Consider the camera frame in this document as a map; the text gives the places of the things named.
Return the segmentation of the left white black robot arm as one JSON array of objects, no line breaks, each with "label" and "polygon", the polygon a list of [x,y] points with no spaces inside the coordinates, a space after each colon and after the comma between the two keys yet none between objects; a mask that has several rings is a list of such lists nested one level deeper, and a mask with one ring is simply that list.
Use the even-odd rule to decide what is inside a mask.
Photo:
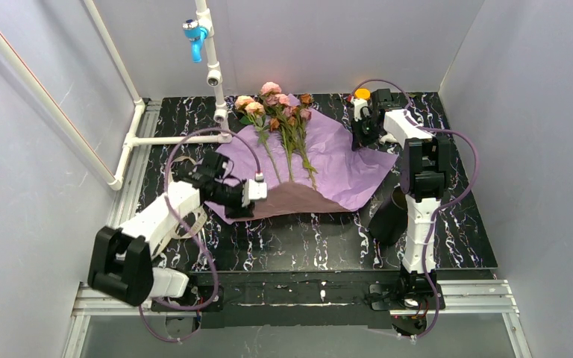
[{"label": "left white black robot arm", "polygon": [[226,183],[231,166],[228,157],[209,153],[134,217],[118,227],[101,228],[95,235],[88,285],[134,307],[150,298],[182,297],[188,276],[153,263],[172,239],[178,220],[204,202],[221,205],[227,213],[250,216],[255,203],[267,197],[260,172],[234,186]]}]

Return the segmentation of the dusty pink rose stem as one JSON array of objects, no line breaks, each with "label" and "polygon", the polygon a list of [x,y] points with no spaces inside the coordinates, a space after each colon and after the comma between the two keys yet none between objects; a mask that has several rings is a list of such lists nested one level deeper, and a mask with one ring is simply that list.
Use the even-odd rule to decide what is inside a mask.
[{"label": "dusty pink rose stem", "polygon": [[311,115],[312,113],[307,107],[302,105],[296,107],[295,118],[296,118],[296,128],[298,133],[299,154],[303,160],[303,167],[308,173],[308,177],[310,179],[312,188],[317,189],[316,177],[315,177],[317,171],[310,162],[306,144],[307,124],[311,119]]}]

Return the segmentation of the small brown roses stem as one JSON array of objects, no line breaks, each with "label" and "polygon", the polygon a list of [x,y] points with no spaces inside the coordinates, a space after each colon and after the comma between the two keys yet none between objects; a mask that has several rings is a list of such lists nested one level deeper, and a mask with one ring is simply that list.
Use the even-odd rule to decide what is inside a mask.
[{"label": "small brown roses stem", "polygon": [[306,133],[312,116],[313,99],[309,94],[302,95],[300,99],[299,104],[291,104],[290,97],[285,94],[271,94],[265,99],[270,131],[290,129]]}]

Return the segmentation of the cream ribbon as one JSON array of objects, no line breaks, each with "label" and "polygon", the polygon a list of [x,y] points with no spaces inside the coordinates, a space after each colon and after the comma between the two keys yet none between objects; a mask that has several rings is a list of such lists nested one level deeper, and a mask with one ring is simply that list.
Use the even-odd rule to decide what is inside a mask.
[{"label": "cream ribbon", "polygon": [[[184,169],[183,162],[189,162],[189,166],[193,167],[197,161],[188,156],[179,156],[172,161],[171,169],[166,175],[166,182],[171,184],[174,181],[173,168],[175,164],[180,164],[180,170]],[[191,239],[193,235],[199,234],[207,221],[207,214],[203,207],[199,207],[184,216],[184,221],[190,226],[189,230],[184,229],[177,224],[167,234],[164,235],[163,241],[159,244],[155,255],[162,254],[170,242],[175,240]]]}]

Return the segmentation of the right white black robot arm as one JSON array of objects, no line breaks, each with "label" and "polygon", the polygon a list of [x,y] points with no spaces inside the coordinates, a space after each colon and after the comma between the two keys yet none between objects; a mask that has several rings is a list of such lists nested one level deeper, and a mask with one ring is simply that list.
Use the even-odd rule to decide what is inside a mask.
[{"label": "right white black robot arm", "polygon": [[449,184],[449,141],[420,125],[387,89],[359,88],[349,100],[354,110],[353,150],[375,141],[401,147],[399,187],[373,215],[369,233],[388,244],[405,235],[403,269],[409,274],[429,274],[435,268],[433,215]]}]

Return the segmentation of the light pink rose stem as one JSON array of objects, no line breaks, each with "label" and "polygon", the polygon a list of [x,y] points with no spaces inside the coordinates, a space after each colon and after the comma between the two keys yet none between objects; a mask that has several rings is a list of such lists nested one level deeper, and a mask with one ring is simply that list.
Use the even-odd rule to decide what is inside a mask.
[{"label": "light pink rose stem", "polygon": [[292,156],[295,150],[295,142],[292,125],[289,122],[292,114],[289,96],[282,92],[278,84],[271,81],[262,85],[259,96],[266,108],[266,113],[270,117],[269,130],[277,131],[281,136],[281,144],[286,155],[289,181],[294,181]]}]

